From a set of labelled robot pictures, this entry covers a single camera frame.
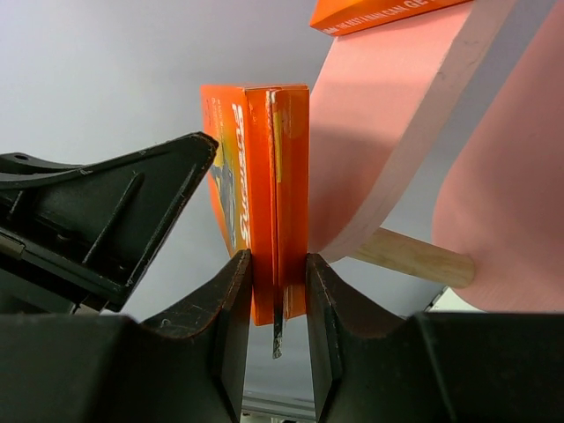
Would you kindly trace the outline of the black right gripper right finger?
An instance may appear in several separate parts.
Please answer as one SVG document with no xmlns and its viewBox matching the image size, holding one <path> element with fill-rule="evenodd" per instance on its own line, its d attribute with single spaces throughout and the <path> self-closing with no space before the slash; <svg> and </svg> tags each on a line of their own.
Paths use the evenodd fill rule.
<svg viewBox="0 0 564 423">
<path fill-rule="evenodd" d="M 307 258 L 320 422 L 560 422 L 560 314 L 419 312 L 403 319 Z"/>
</svg>

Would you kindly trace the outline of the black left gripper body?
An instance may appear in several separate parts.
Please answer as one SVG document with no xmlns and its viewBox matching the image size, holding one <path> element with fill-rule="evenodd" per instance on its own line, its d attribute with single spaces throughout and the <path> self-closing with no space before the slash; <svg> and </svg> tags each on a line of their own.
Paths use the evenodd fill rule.
<svg viewBox="0 0 564 423">
<path fill-rule="evenodd" d="M 1 310 L 120 311 L 204 179 L 201 132 L 89 165 L 1 158 Z"/>
</svg>

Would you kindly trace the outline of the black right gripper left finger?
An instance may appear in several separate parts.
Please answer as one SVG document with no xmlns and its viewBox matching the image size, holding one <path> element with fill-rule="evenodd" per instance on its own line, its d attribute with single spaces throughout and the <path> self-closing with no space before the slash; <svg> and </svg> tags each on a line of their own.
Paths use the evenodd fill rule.
<svg viewBox="0 0 564 423">
<path fill-rule="evenodd" d="M 236 422 L 252 259 L 143 322 L 124 315 L 3 315 L 4 422 Z"/>
</svg>

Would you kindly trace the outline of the orange Gillette Fusion box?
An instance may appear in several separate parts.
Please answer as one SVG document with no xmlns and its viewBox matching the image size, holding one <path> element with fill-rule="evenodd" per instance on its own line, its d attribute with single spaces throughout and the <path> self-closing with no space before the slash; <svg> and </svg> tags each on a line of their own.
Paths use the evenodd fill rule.
<svg viewBox="0 0 564 423">
<path fill-rule="evenodd" d="M 306 312 L 309 89 L 204 85 L 200 95 L 204 132 L 219 144 L 211 206 L 229 254 L 252 255 L 251 315 L 272 326 L 277 359 L 286 322 Z"/>
<path fill-rule="evenodd" d="M 331 37 L 465 3 L 465 0 L 319 0 L 309 26 Z"/>
</svg>

